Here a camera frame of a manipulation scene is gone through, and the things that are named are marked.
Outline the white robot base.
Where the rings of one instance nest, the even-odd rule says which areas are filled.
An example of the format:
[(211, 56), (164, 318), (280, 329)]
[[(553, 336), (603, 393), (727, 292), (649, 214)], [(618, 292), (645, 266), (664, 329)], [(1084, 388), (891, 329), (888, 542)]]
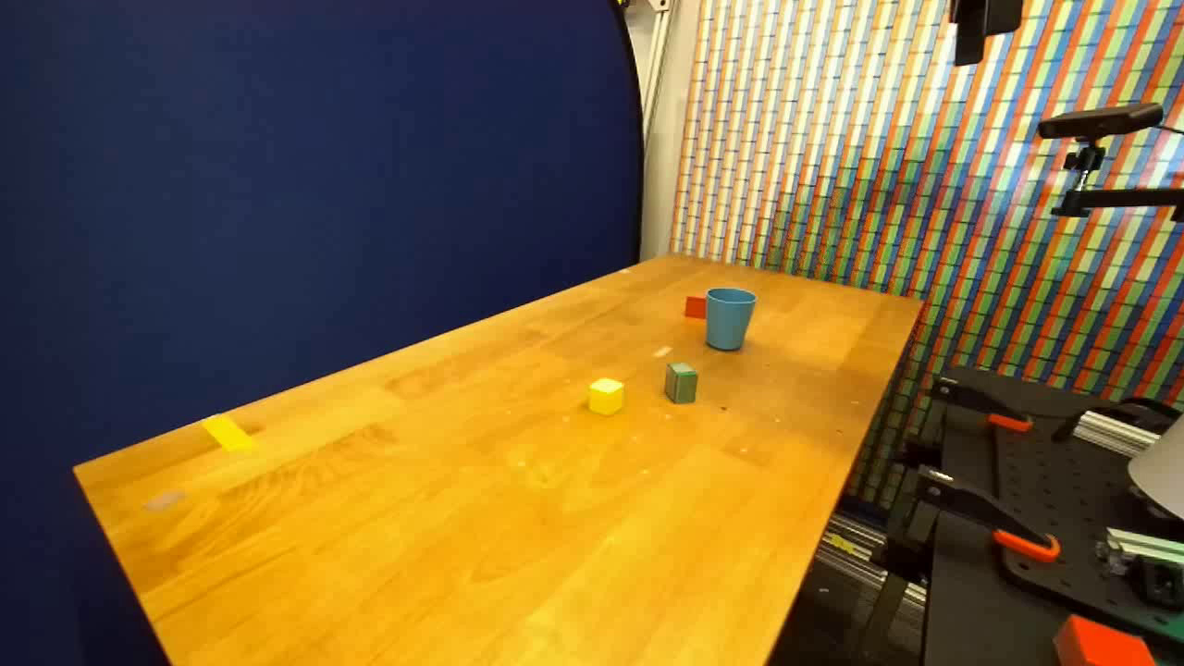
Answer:
[(1184, 520), (1184, 419), (1130, 463), (1130, 482), (1152, 508)]

